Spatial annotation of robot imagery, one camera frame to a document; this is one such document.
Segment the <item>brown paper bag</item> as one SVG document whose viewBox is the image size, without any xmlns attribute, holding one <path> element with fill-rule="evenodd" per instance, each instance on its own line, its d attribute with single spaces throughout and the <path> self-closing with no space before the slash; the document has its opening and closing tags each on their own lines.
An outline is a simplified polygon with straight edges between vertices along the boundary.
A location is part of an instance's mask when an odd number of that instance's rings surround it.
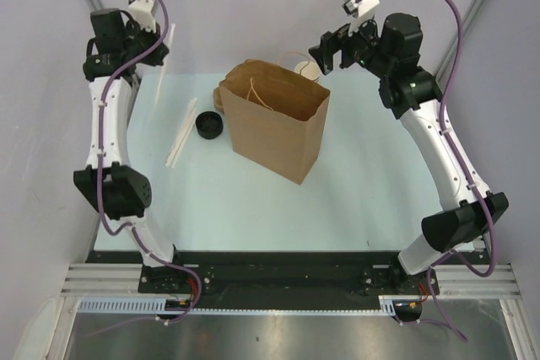
<svg viewBox="0 0 540 360">
<path fill-rule="evenodd" d="M 331 92 L 275 63 L 247 59 L 213 91 L 233 150 L 300 185 L 316 162 Z"/>
</svg>

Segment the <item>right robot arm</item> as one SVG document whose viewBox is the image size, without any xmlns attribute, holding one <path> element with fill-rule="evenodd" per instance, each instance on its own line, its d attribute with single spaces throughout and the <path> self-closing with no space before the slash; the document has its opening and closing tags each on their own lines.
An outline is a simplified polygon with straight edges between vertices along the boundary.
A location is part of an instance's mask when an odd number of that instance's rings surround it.
<svg viewBox="0 0 540 360">
<path fill-rule="evenodd" d="M 327 31 L 310 55 L 325 75 L 335 67 L 358 64 L 379 80 L 382 104 L 415 141 L 434 180 L 440 212 L 423 218 L 421 234 L 398 255 L 400 266 L 389 272 L 398 293 L 410 293 L 419 273 L 455 248 L 491 233 L 509 207 L 503 192 L 494 193 L 476 172 L 446 118 L 443 93 L 435 77 L 419 65 L 423 31 L 418 17 L 393 13 L 382 27 L 365 20 Z"/>
</svg>

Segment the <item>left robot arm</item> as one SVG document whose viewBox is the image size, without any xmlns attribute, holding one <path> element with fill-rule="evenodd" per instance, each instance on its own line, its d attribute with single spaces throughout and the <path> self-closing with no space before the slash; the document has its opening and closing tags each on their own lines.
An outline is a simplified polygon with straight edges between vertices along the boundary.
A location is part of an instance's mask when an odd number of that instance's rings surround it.
<svg viewBox="0 0 540 360">
<path fill-rule="evenodd" d="M 73 182 L 99 214 L 110 236 L 129 235 L 147 267 L 160 267 L 157 282 L 174 293 L 185 286 L 186 271 L 171 263 L 175 247 L 149 208 L 149 179 L 136 171 L 127 151 L 130 105 L 138 86 L 139 63 L 156 67 L 169 50 L 153 10 L 105 8 L 94 11 L 94 36 L 86 46 L 83 71 L 92 105 L 89 156 Z"/>
</svg>

